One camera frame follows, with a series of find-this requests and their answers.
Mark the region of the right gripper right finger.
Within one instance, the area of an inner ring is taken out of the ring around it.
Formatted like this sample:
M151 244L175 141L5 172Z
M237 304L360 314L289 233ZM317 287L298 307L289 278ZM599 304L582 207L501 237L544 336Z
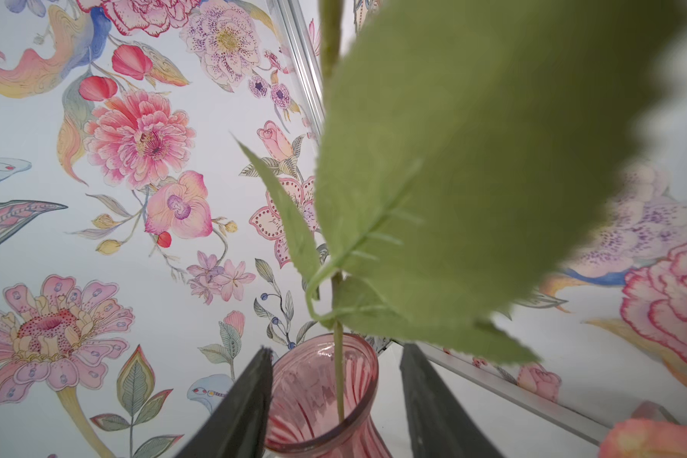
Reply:
M400 370L415 457L502 458L420 347L413 343L404 345Z

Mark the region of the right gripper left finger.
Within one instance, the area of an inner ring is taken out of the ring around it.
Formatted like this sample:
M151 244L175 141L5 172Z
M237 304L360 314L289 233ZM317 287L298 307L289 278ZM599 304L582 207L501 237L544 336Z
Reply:
M261 348L179 458L254 458L264 454L272 400L272 350Z

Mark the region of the smoky pink glass vase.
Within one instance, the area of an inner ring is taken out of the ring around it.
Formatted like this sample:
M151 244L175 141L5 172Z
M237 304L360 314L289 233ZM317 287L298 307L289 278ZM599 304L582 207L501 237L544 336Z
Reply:
M264 446L278 457L389 457L371 416L379 361L363 338L343 335L343 410L336 401L334 337L309 339L273 366Z

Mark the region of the magenta pink rose stem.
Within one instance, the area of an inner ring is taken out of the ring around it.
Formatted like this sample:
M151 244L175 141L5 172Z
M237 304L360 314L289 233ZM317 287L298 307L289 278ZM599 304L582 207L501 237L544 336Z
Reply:
M341 53L323 1L315 212L329 258L256 156L316 320L492 362L536 353L492 317L607 216L667 90L685 1L389 1Z

